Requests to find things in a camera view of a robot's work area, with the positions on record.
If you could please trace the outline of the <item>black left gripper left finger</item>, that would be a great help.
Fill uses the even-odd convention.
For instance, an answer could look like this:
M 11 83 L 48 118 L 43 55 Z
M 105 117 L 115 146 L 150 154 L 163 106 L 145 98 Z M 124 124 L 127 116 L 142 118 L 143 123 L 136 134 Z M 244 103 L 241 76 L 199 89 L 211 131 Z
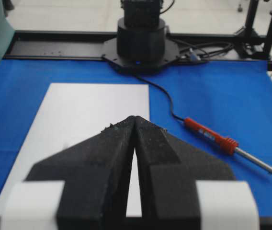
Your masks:
M 136 118 L 35 163 L 9 195 L 2 230 L 118 230 L 127 208 Z

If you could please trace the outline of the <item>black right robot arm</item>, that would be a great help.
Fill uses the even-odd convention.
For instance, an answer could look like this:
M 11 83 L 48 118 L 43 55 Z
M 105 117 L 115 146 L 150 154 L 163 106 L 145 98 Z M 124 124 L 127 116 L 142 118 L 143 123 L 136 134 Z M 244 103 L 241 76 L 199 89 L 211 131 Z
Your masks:
M 161 0 L 123 0 L 117 37 L 104 43 L 102 56 L 130 73 L 156 71 L 180 59 L 179 47 L 166 38 Z M 196 180 L 201 229 L 258 230 L 259 214 L 247 182 Z

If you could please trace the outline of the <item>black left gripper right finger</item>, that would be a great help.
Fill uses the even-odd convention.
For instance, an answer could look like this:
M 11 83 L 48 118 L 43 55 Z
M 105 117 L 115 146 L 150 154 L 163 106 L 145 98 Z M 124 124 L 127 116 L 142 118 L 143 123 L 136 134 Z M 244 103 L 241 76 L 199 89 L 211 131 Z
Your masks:
M 249 185 L 224 161 L 137 116 L 142 215 L 155 230 L 258 230 Z

